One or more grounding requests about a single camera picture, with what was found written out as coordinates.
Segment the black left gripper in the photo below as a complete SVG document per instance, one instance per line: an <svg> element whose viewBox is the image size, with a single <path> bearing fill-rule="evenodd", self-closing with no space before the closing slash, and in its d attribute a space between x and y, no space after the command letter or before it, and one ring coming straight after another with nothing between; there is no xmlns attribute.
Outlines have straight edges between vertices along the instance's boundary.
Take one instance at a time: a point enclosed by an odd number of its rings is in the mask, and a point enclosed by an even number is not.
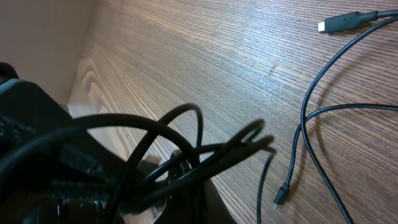
<svg viewBox="0 0 398 224"><path fill-rule="evenodd" d="M1 64L1 222L104 223L123 161Z"/></svg>

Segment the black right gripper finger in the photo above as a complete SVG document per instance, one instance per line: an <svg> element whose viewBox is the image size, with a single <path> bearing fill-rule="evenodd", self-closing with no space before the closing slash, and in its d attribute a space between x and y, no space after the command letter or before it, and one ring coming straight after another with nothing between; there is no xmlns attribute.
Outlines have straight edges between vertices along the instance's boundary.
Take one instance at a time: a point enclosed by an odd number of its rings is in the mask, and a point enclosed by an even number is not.
<svg viewBox="0 0 398 224"><path fill-rule="evenodd" d="M181 191L174 199L178 200L174 223L236 224L211 180Z"/></svg>

